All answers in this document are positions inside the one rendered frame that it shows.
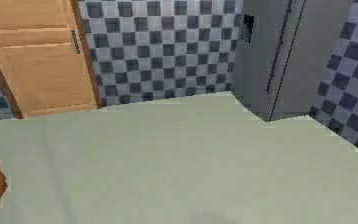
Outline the grey fridge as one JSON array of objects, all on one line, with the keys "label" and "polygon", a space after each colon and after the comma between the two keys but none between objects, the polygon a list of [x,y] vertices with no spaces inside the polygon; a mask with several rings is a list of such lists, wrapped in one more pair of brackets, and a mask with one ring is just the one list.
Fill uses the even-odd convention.
[{"label": "grey fridge", "polygon": [[353,0],[244,0],[232,93],[269,122],[305,115]]}]

